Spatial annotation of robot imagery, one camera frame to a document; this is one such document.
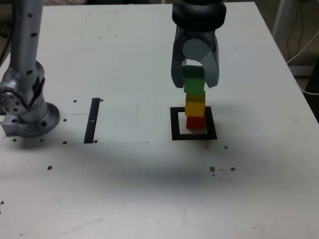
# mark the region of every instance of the white cable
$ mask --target white cable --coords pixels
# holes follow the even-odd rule
[[[294,56],[293,58],[291,58],[291,59],[287,62],[287,64],[289,64],[289,63],[292,62],[297,56],[299,56],[299,55],[310,45],[310,43],[312,43],[312,41],[318,36],[318,34],[319,34],[319,31],[315,34],[315,36],[310,40],[310,42],[309,42],[296,56]],[[299,87],[299,88],[300,88],[300,90],[301,90],[302,92],[304,92],[304,93],[306,93],[306,94],[308,94],[308,95],[319,96],[319,93],[310,93],[310,92],[305,91],[305,90],[302,89],[301,87]]]
[[[312,96],[318,96],[318,95],[319,95],[319,93],[310,93],[310,92],[307,92],[307,91],[303,90],[301,87],[299,87],[299,88],[300,88],[300,90],[301,90],[302,92],[304,92],[304,93],[306,93],[306,94],[308,94],[308,95],[312,95]]]
[[[310,40],[310,42],[296,56],[294,56],[293,58],[291,58],[287,62],[287,64],[289,64],[292,60],[294,60],[297,56],[299,56],[310,45],[310,43],[312,43],[312,41],[318,36],[318,34],[319,34],[319,31],[316,33],[316,35]]]

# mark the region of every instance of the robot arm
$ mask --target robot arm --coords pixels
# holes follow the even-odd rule
[[[208,87],[218,84],[218,43],[215,30],[226,16],[223,0],[183,0],[173,6],[176,36],[173,47],[171,77],[176,87],[184,86],[186,60],[200,62]]]
[[[44,0],[12,0],[13,35],[10,66],[0,83],[0,107],[6,112],[6,135],[34,137],[59,122],[56,106],[43,97],[44,69],[36,61]]]

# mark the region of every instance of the black tape strip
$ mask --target black tape strip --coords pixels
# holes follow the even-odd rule
[[[98,119],[100,98],[93,98],[84,136],[84,143],[93,143],[96,121]]]

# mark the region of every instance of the yellow block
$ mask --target yellow block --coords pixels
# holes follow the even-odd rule
[[[204,117],[204,113],[205,113],[205,103],[186,101],[186,106],[185,106],[186,116]]]
[[[186,94],[186,116],[204,117],[205,113],[205,92],[204,95]]]

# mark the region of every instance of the green block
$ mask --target green block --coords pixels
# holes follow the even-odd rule
[[[183,66],[184,78],[204,79],[204,68],[202,66]]]
[[[184,92],[193,95],[204,95],[205,80],[184,78]]]

